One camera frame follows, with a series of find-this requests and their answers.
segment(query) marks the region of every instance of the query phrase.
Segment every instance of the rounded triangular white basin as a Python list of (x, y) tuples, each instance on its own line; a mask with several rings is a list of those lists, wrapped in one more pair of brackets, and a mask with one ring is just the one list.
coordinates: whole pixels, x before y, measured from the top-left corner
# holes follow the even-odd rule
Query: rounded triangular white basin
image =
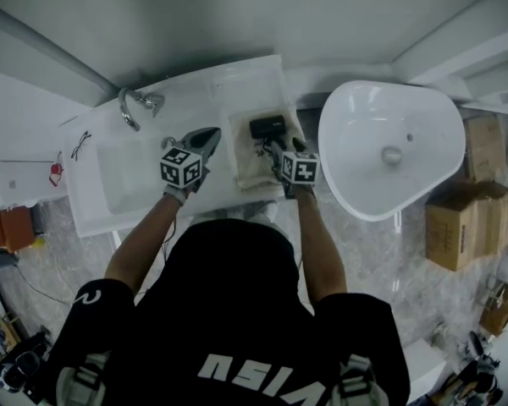
[(358, 218), (382, 221), (457, 171), (465, 130), (442, 92), (351, 81), (323, 107), (318, 144), (339, 203)]

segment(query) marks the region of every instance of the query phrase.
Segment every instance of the faucet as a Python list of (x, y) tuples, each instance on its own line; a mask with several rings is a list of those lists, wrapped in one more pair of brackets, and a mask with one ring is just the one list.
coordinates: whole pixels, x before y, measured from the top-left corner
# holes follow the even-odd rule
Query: faucet
[(120, 104), (120, 112), (122, 113), (122, 117), (126, 124), (130, 126), (135, 132), (141, 129), (141, 126), (134, 120), (132, 117), (128, 106), (126, 105), (126, 95), (130, 95), (136, 102), (139, 102), (143, 107), (147, 110), (152, 110), (152, 116), (155, 118), (163, 106), (163, 102), (165, 98), (162, 95), (157, 95), (155, 93), (147, 93), (146, 96), (143, 96), (138, 91), (133, 91), (125, 87), (119, 92), (119, 104)]

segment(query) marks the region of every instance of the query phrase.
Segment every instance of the gray marble floor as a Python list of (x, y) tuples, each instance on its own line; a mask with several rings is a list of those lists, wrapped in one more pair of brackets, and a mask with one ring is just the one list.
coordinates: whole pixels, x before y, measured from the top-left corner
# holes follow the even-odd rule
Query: gray marble floor
[[(319, 110), (300, 112), (307, 141), (318, 150)], [(464, 112), (468, 117), (473, 112)], [(508, 144), (508, 116), (499, 116)], [(508, 185), (508, 173), (501, 176)], [(450, 331), (462, 336), (477, 326), (481, 306), (478, 290), (495, 271), (498, 257), (472, 263), (460, 272), (449, 272), (425, 258), (424, 204), (427, 196), (402, 212), (402, 233), (395, 232), (393, 218), (383, 222), (364, 222), (340, 207), (323, 180), (316, 188), (320, 210), (345, 265), (348, 289), (372, 294), (391, 303), (400, 338), (407, 345), (429, 336), (442, 321)], [(111, 254), (110, 234), (79, 239), (67, 199), (44, 203), (41, 211), (47, 233), (46, 245), (20, 252), (19, 269), (26, 279), (46, 294), (71, 302), (79, 287), (102, 276)], [(190, 218), (178, 220), (171, 244), (188, 227)], [(276, 221), (301, 259), (299, 225), (295, 202), (279, 201)], [(127, 231), (121, 231), (124, 237)], [(157, 279), (163, 268), (162, 254), (147, 278), (144, 288)], [(40, 325), (56, 337), (69, 312), (66, 304), (34, 292), (13, 267), (0, 271), (6, 300), (24, 322), (28, 333)], [(301, 275), (301, 301), (308, 306)], [(343, 320), (347, 321), (343, 311)]]

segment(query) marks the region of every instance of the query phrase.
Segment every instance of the drain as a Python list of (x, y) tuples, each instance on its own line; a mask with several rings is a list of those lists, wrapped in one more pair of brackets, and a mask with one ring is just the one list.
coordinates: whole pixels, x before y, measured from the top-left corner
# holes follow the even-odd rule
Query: drain
[(382, 149), (382, 161), (389, 166), (396, 166), (400, 164), (403, 159), (403, 153), (398, 147), (387, 146)]

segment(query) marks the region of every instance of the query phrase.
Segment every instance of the forearm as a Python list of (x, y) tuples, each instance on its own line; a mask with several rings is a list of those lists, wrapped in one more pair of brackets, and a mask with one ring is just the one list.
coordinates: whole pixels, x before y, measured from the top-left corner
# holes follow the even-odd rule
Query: forearm
[(120, 280), (137, 294), (179, 208), (174, 197), (165, 195), (115, 251), (105, 278)]
[(316, 198), (295, 187), (301, 225), (301, 253), (306, 290), (314, 305), (330, 294), (346, 292), (345, 268), (339, 251), (323, 223)]

